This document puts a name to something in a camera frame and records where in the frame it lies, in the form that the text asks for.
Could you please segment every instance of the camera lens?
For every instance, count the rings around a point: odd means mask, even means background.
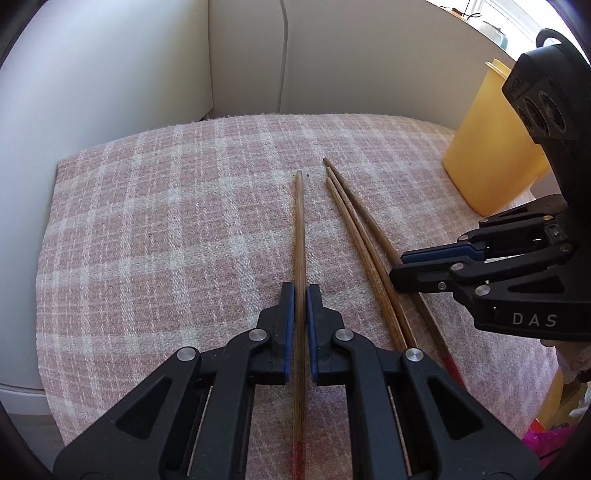
[[[562,113],[560,113],[556,104],[544,92],[540,92],[540,102],[542,102],[546,118],[549,118],[558,130],[564,132],[566,125],[564,124]]]
[[[521,108],[517,107],[517,115],[519,115],[519,118],[521,118],[521,121],[525,125],[526,129],[530,132],[533,132],[534,126],[531,124],[530,117],[527,116],[527,113],[525,113]]]
[[[543,130],[546,135],[548,135],[548,125],[546,124],[546,120],[544,120],[544,116],[540,109],[536,107],[535,103],[529,99],[525,99],[525,109],[529,114],[530,118],[534,121],[535,126],[537,126],[540,130]]]

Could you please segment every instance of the wooden floor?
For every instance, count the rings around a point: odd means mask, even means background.
[[[64,448],[64,442],[51,415],[10,415],[29,448],[39,457],[49,470],[57,454]]]

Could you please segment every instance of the window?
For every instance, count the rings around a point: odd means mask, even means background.
[[[471,17],[468,23],[479,30],[483,22],[501,29],[508,39],[506,52],[517,59],[535,49],[535,38],[542,28],[562,33],[581,51],[573,34],[546,0],[428,0],[438,7],[456,8]]]

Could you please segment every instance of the yellow object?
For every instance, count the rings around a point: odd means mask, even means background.
[[[550,168],[542,148],[501,92],[511,69],[495,59],[443,166],[468,204],[482,216],[499,212]]]

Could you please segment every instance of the screw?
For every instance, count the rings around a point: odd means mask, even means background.
[[[341,342],[348,342],[353,339],[354,333],[348,328],[341,328],[335,332],[335,337]]]
[[[491,291],[491,288],[488,285],[481,285],[480,287],[476,287],[474,293],[479,297],[483,297],[484,295],[488,295]]]
[[[191,361],[191,360],[193,360],[193,358],[195,358],[196,355],[197,355],[197,352],[195,351],[195,349],[193,347],[190,347],[190,346],[184,346],[183,348],[181,348],[177,352],[177,358],[181,362]]]
[[[425,357],[425,354],[418,348],[409,348],[406,352],[404,352],[404,356],[411,362],[420,362]]]
[[[261,342],[267,338],[267,333],[262,328],[255,328],[254,330],[248,332],[248,338],[250,338],[250,340],[253,342]]]

